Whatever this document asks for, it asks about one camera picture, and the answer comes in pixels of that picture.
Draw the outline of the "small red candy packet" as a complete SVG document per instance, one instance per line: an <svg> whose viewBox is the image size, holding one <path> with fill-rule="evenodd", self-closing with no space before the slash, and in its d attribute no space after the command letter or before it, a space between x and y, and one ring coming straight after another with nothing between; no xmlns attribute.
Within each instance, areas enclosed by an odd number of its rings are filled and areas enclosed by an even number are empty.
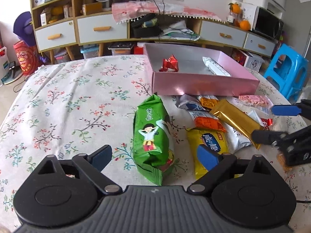
<svg viewBox="0 0 311 233"><path fill-rule="evenodd" d="M269 130L272 126L273 126L273 119L272 118L260 118L263 126L265 127L265 129Z"/></svg>

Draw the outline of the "yellow chip bag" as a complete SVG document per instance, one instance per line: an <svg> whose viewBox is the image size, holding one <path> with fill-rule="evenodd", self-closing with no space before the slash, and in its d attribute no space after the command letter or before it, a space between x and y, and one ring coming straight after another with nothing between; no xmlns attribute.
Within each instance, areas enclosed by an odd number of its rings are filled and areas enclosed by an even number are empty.
<svg viewBox="0 0 311 233"><path fill-rule="evenodd" d="M187 139L193 156L196 180L220 161L214 154L221 155L229 152L226 137L220 131L188 129Z"/></svg>

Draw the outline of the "white monkey biscuit pack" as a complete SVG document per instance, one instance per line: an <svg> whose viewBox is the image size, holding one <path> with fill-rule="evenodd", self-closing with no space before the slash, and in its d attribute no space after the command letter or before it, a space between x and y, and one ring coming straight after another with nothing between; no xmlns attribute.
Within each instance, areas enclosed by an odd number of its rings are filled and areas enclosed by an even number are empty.
<svg viewBox="0 0 311 233"><path fill-rule="evenodd" d="M246 136L236 131L232 126L226 123L223 123L223 126L226 129L225 135L230 153L234 154L238 150L252 145Z"/></svg>

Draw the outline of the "pink round cookie pack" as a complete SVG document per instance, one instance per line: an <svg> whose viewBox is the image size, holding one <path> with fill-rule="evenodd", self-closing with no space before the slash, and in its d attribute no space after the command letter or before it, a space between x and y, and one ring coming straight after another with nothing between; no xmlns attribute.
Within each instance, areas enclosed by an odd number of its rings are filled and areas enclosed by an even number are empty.
<svg viewBox="0 0 311 233"><path fill-rule="evenodd" d="M239 100L250 104L251 106L259 106L265 108L271 108L273 103L267 96L261 95L240 95Z"/></svg>

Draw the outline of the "orange white snack packet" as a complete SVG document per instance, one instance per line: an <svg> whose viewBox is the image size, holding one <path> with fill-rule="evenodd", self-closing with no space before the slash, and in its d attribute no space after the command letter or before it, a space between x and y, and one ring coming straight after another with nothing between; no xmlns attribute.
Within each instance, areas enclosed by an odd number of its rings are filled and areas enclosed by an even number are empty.
<svg viewBox="0 0 311 233"><path fill-rule="evenodd" d="M226 132L221 121L206 111L190 111L189 114L195 124L195 128Z"/></svg>

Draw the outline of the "gold wafer pack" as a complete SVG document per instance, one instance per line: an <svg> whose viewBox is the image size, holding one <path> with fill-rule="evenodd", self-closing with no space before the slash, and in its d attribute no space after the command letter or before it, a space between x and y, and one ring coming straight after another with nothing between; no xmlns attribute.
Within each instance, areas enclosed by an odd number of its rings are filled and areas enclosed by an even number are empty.
<svg viewBox="0 0 311 233"><path fill-rule="evenodd" d="M211 109L210 113L236 129L236 131L242 135L246 136L255 148L259 150L260 144L255 142L251 136L252 132L255 130L265 130L265 128L258 122L253 120L226 99L220 100L218 104Z"/></svg>

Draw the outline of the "green snack bag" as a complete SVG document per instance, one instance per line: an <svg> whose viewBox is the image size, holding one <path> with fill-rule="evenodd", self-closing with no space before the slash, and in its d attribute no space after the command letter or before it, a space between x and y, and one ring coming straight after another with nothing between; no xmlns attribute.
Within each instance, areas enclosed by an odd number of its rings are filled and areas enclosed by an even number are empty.
<svg viewBox="0 0 311 233"><path fill-rule="evenodd" d="M172 172L176 158L170 117L156 94L136 110L132 157L138 172L157 186Z"/></svg>

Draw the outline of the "blue white snack packet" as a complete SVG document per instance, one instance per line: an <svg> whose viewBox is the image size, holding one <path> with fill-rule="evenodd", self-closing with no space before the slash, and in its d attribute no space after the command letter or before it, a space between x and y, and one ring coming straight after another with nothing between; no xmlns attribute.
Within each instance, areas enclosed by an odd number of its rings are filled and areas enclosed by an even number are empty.
<svg viewBox="0 0 311 233"><path fill-rule="evenodd" d="M191 95L184 94L176 98L176 106L182 110L205 111L199 100Z"/></svg>

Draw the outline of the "silver long cracker pack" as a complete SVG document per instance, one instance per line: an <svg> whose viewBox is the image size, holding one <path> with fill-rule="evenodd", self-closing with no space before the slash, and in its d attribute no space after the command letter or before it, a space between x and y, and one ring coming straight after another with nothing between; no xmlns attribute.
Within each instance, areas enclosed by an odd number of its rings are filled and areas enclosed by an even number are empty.
<svg viewBox="0 0 311 233"><path fill-rule="evenodd" d="M231 74L227 72L221 65L219 65L214 59L210 57L203 57L202 60L205 66L213 73L213 75L225 77L231 76Z"/></svg>

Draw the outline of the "red snack bag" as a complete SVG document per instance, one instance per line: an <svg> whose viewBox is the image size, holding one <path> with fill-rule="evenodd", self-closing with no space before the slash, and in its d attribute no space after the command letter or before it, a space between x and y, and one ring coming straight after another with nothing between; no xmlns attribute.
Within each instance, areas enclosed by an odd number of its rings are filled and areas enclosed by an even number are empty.
<svg viewBox="0 0 311 233"><path fill-rule="evenodd" d="M169 58L164 58L162 66L159 69L159 72L178 72L179 63L174 55L171 55Z"/></svg>

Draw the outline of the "brown cracker stack pack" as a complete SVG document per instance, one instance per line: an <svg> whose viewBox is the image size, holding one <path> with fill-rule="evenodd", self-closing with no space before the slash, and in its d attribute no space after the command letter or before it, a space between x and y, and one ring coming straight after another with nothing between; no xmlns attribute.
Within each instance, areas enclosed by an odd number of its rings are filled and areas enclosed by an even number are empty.
<svg viewBox="0 0 311 233"><path fill-rule="evenodd" d="M284 157L283 153L279 153L277 155L277 160L278 160L279 164L281 165L281 167L285 173L289 173L292 170L292 167L289 167L286 165L285 157Z"/></svg>

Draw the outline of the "orange yellow snack packet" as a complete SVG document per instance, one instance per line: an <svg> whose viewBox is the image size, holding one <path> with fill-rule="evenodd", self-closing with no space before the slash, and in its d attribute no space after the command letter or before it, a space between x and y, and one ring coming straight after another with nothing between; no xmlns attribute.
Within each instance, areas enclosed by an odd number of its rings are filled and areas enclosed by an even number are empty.
<svg viewBox="0 0 311 233"><path fill-rule="evenodd" d="M209 110L214 108L219 102L219 99L213 95L200 95L197 97L197 99L199 100L202 107Z"/></svg>

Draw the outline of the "blue plastic stool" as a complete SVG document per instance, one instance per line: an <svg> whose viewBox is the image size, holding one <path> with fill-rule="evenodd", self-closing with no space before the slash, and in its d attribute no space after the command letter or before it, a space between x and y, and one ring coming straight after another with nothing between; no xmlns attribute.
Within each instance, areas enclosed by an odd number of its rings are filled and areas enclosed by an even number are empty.
<svg viewBox="0 0 311 233"><path fill-rule="evenodd" d="M264 73L264 78L272 79L287 100L296 102L302 92L307 70L308 60L288 45L282 44Z"/></svg>

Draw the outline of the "microwave oven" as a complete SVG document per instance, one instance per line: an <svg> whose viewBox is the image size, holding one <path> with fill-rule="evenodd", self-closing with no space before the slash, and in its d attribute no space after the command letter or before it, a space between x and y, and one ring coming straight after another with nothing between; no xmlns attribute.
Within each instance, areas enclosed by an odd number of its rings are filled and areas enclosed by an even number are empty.
<svg viewBox="0 0 311 233"><path fill-rule="evenodd" d="M252 30L267 38L280 40L284 22L268 10L257 7Z"/></svg>

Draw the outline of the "pink cardboard box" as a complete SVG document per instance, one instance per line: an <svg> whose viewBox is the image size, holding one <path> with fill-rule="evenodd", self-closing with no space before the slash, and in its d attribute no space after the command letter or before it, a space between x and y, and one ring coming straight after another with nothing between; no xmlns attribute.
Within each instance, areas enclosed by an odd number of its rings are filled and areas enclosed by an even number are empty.
<svg viewBox="0 0 311 233"><path fill-rule="evenodd" d="M145 67L151 91L158 95L253 95L259 80L246 68L222 51L176 44L146 43ZM161 72L163 61L174 56L178 61L177 72ZM230 76L213 75L203 58L217 62Z"/></svg>

